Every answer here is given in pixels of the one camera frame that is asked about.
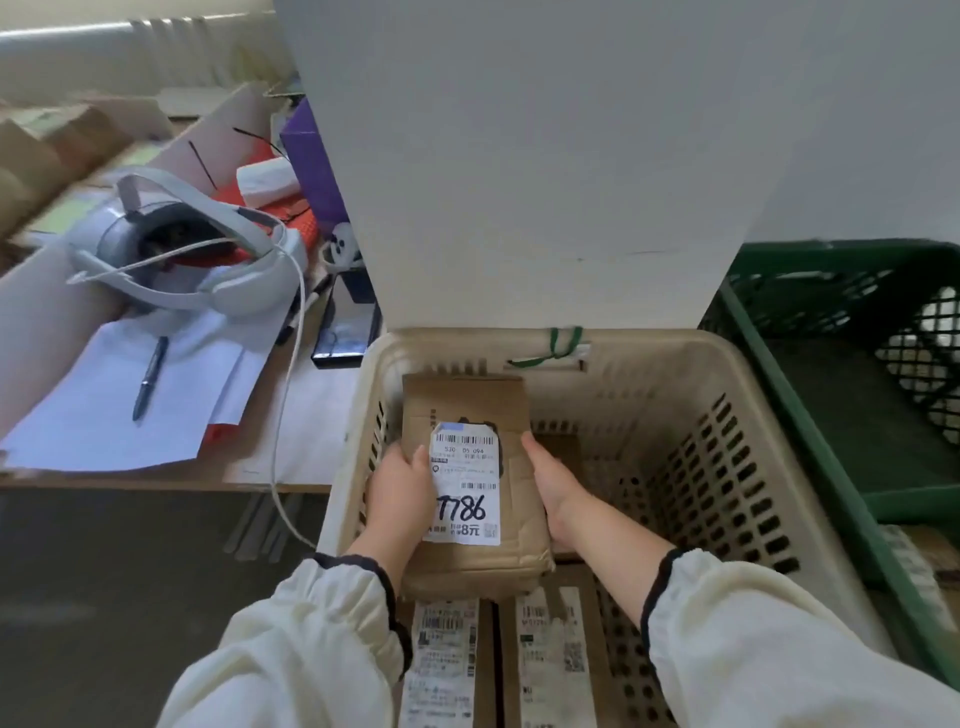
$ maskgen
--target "white paper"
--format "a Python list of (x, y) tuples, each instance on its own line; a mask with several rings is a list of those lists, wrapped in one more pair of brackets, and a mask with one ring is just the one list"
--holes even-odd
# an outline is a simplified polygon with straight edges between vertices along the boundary
[(284, 299), (273, 308), (232, 322), (230, 336), (243, 350), (210, 416), (211, 425), (240, 424), (253, 386), (260, 378), (289, 310), (290, 301)]
[(473, 728), (478, 599), (417, 602), (398, 728)]
[(437, 511), (425, 541), (500, 545), (500, 440), (489, 425), (440, 423), (430, 438)]
[(596, 728), (580, 592), (560, 587), (566, 620), (551, 622), (543, 587), (516, 600), (520, 722)]
[[(194, 290), (217, 270), (180, 266), (158, 276), (155, 287)], [(195, 458), (208, 424), (239, 423), (288, 307), (281, 302), (243, 319), (155, 310), (104, 324), (70, 372), (0, 442), (5, 465), (117, 472)], [(135, 423), (133, 404), (160, 335), (170, 337), (170, 347)]]

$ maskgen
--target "gray floor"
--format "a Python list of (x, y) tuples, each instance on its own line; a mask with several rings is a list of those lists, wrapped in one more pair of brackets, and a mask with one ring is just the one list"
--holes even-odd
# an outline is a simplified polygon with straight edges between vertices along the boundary
[[(151, 726), (230, 615), (268, 596), (279, 564), (222, 551), (235, 494), (0, 491), (0, 714), (9, 726)], [(324, 499), (298, 525), (320, 532)]]

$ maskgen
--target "plastic laundry basket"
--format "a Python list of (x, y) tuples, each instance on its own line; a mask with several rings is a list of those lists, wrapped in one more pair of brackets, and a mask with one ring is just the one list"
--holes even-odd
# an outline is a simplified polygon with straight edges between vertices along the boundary
[[(364, 359), (344, 460), (320, 550), (342, 552), (383, 448), (399, 436), (402, 376), (430, 371), (526, 380), (535, 433), (576, 433), (588, 486), (674, 543), (788, 574), (867, 644), (892, 653), (859, 579), (787, 446), (746, 361), (702, 331), (589, 330), (586, 370), (564, 361), (518, 370), (549, 351), (546, 331), (416, 329)], [(600, 589), (614, 678), (635, 725), (666, 710), (634, 625)]]
[(901, 657), (960, 690), (960, 656), (880, 523), (960, 545), (960, 248), (743, 246), (704, 327), (755, 364)]

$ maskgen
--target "black phone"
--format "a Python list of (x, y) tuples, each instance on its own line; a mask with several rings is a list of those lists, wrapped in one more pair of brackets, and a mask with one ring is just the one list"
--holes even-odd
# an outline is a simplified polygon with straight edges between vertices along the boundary
[(382, 317), (366, 270), (345, 271), (330, 287), (313, 348), (319, 369), (359, 367), (380, 333)]

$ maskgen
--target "white cable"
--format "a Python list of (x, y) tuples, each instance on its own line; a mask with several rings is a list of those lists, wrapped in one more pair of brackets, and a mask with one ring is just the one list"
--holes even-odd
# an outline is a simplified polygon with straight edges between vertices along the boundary
[[(138, 260), (135, 263), (130, 265), (125, 265), (123, 268), (117, 268), (112, 271), (106, 271), (105, 273), (99, 273), (96, 276), (84, 277), (79, 279), (72, 279), (68, 282), (71, 283), (88, 283), (94, 280), (104, 278), (106, 276), (112, 276), (117, 273), (124, 273), (126, 271), (131, 271), (134, 268), (140, 268), (150, 263), (156, 263), (160, 260), (166, 260), (168, 257), (173, 257), (174, 255), (179, 255), (181, 253), (187, 253), (188, 251), (197, 250), (198, 248), (203, 248), (207, 245), (213, 245), (215, 243), (223, 242), (234, 242), (232, 238), (228, 237), (218, 237), (212, 240), (201, 240), (199, 243), (191, 243), (190, 245), (185, 245), (182, 248), (177, 248), (174, 251), (167, 251), (166, 253), (161, 253), (160, 255), (154, 255), (154, 257), (149, 257), (145, 260)], [(300, 291), (300, 310), (297, 314), (297, 335), (294, 338), (294, 350), (290, 354), (290, 363), (287, 365), (287, 376), (283, 380), (283, 397), (280, 399), (280, 411), (276, 417), (276, 432), (274, 433), (274, 452), (270, 457), (270, 495), (274, 499), (274, 506), (280, 515), (280, 518), (286, 524), (287, 528), (290, 529), (290, 533), (296, 536), (300, 541), (303, 541), (305, 544), (317, 549), (317, 545), (306, 538), (301, 534), (297, 527), (293, 525), (293, 522), (290, 521), (290, 517), (287, 515), (286, 509), (283, 507), (283, 503), (280, 501), (280, 493), (276, 489), (276, 451), (280, 447), (280, 426), (283, 424), (283, 410), (287, 406), (287, 394), (290, 392), (290, 378), (293, 376), (294, 367), (297, 365), (297, 356), (300, 353), (300, 339), (303, 338), (303, 317), (306, 311), (306, 283), (303, 279), (303, 270), (300, 267), (300, 264), (297, 263), (297, 259), (292, 255), (287, 253), (283, 248), (281, 248), (277, 243), (274, 243), (276, 250), (286, 257), (291, 263), (293, 263), (294, 268), (297, 269), (297, 283), (298, 290)]]
[(201, 240), (199, 243), (190, 243), (190, 245), (184, 245), (182, 248), (176, 248), (173, 251), (167, 251), (166, 253), (161, 253), (160, 255), (154, 255), (153, 257), (148, 257), (144, 260), (137, 260), (135, 263), (125, 265), (123, 268), (116, 268), (112, 271), (98, 273), (96, 276), (83, 276), (81, 278), (71, 279), (68, 281), (68, 283), (90, 283), (92, 280), (100, 280), (106, 278), (107, 276), (113, 276), (117, 273), (126, 273), (127, 271), (132, 271), (135, 268), (143, 268), (145, 265), (166, 260), (168, 257), (174, 257), (175, 255), (180, 255), (181, 253), (189, 253), (190, 251), (195, 251), (198, 248), (205, 248), (207, 245), (235, 242), (236, 240), (234, 240), (232, 237), (215, 237), (211, 240)]
[(275, 244), (275, 247), (282, 255), (284, 255), (291, 263), (293, 263), (294, 268), (297, 269), (297, 281), (299, 283), (300, 290), (300, 310), (297, 314), (297, 336), (294, 339), (294, 350), (293, 353), (290, 354), (290, 363), (287, 365), (287, 376), (283, 380), (283, 397), (280, 398), (280, 411), (276, 416), (274, 453), (270, 457), (270, 495), (274, 499), (274, 505), (276, 506), (276, 510), (279, 512), (280, 517), (283, 519), (283, 522), (286, 524), (287, 528), (290, 529), (290, 533), (316, 551), (317, 545), (301, 534), (297, 530), (297, 527), (293, 525), (293, 522), (290, 521), (290, 517), (287, 516), (286, 508), (284, 508), (283, 503), (280, 502), (280, 493), (278, 493), (276, 490), (276, 451), (280, 447), (280, 426), (283, 424), (283, 410), (287, 406), (287, 394), (290, 392), (290, 378), (293, 375), (294, 367), (297, 365), (297, 355), (300, 353), (300, 339), (303, 337), (303, 316), (306, 312), (306, 283), (304, 282), (303, 271), (300, 268), (300, 264), (297, 263), (297, 260), (278, 245)]

